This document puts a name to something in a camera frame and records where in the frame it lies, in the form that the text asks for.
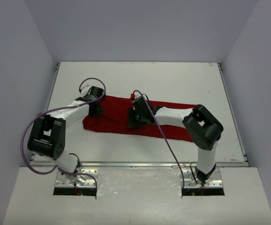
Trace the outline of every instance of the red cloth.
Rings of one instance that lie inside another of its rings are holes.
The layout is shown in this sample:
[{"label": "red cloth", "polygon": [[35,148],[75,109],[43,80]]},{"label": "red cloth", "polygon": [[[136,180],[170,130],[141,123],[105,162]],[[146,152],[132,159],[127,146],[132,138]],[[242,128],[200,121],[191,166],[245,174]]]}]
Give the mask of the red cloth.
[{"label": "red cloth", "polygon": [[[196,106],[157,101],[150,101],[150,104],[153,107],[162,105],[173,109],[188,109]],[[127,109],[132,107],[132,103],[129,98],[106,96],[105,100],[101,103],[101,107],[104,109],[102,114],[93,118],[87,116],[83,120],[82,123],[84,129],[103,133],[142,135],[162,138],[162,135],[156,125],[147,124],[138,128],[127,127]],[[168,139],[192,142],[192,139],[185,128],[171,125],[162,125],[161,128]]]}]

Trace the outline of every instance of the purple cable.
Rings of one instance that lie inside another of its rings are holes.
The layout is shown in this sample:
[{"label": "purple cable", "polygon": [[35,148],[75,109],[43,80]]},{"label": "purple cable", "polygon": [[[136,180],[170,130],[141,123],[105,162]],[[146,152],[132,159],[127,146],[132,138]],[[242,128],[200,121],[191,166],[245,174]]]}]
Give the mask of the purple cable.
[{"label": "purple cable", "polygon": [[[36,173],[36,174],[40,174],[40,175],[46,175],[46,174],[50,174],[51,172],[53,172],[53,171],[56,169],[57,166],[54,166],[50,171],[47,171],[47,172],[40,172],[40,171],[38,171],[38,170],[35,170],[35,169],[30,165],[29,161],[28,161],[27,158],[26,158],[25,152],[24,152],[24,139],[25,139],[25,136],[26,136],[26,133],[27,133],[28,129],[30,128],[30,126],[31,126],[38,118],[40,118],[40,117],[43,116],[43,115],[46,115],[47,113],[51,113],[51,112],[58,111],[58,110],[64,110],[64,109],[74,109],[74,108],[78,108],[78,107],[80,107],[80,106],[83,106],[83,105],[86,105],[86,104],[90,104],[90,103],[99,101],[101,98],[103,98],[103,97],[105,96],[105,94],[106,94],[106,86],[105,86],[105,84],[104,84],[101,80],[99,80],[99,79],[97,79],[97,78],[89,77],[89,78],[85,79],[84,81],[81,82],[81,85],[79,86],[79,90],[81,90],[82,84],[83,84],[85,81],[88,81],[88,80],[97,80],[97,81],[99,81],[99,82],[103,85],[103,87],[104,87],[104,92],[103,92],[103,94],[102,94],[100,97],[98,97],[98,98],[95,99],[95,100],[92,100],[92,101],[89,101],[89,102],[82,103],[82,104],[80,104],[80,105],[75,105],[75,106],[65,106],[65,107],[60,107],[60,108],[56,108],[56,109],[50,109],[50,110],[48,110],[48,111],[46,111],[46,112],[42,112],[42,113],[38,114],[31,122],[29,122],[29,124],[28,124],[28,125],[26,126],[26,128],[24,129],[23,134],[22,134],[22,136],[21,136],[21,141],[20,141],[20,151],[21,151],[21,156],[22,156],[22,158],[23,158],[24,163],[26,164],[26,166],[27,166],[32,172],[34,172],[34,173]],[[97,189],[97,181],[95,180],[95,178],[94,178],[92,175],[87,174],[87,173],[71,173],[71,172],[66,172],[66,171],[63,171],[63,170],[60,169],[60,168],[59,168],[59,170],[60,170],[61,172],[63,172],[63,173],[66,173],[66,174],[69,174],[69,175],[73,175],[73,176],[75,176],[75,175],[86,175],[86,176],[89,176],[89,177],[91,177],[91,178],[94,179],[95,184],[96,184],[96,189]]]},{"label": "purple cable", "polygon": [[144,99],[145,104],[147,105],[151,115],[153,116],[153,119],[155,120],[155,123],[158,126],[158,129],[159,129],[163,139],[165,140],[166,144],[168,145],[168,148],[171,151],[171,153],[172,153],[172,155],[173,155],[173,157],[174,157],[174,159],[175,159],[175,161],[176,161],[176,163],[177,163],[177,165],[179,167],[179,170],[180,170],[180,173],[181,173],[181,176],[182,176],[182,189],[183,189],[184,188],[184,175],[183,175],[183,171],[181,169],[180,163],[179,163],[176,155],[174,154],[174,152],[173,152],[173,150],[172,150],[172,148],[171,148],[171,146],[170,146],[170,144],[169,144],[169,142],[168,142],[168,140],[167,140],[167,138],[166,138],[166,136],[165,136],[165,134],[164,134],[164,132],[163,132],[163,130],[161,128],[161,126],[159,125],[157,118],[155,117],[154,113],[152,112],[152,110],[151,110],[151,108],[149,106],[149,103],[147,102],[147,100],[144,98],[143,94],[139,90],[135,90],[133,93],[135,93],[135,92],[138,92],[140,94],[140,96]]}]

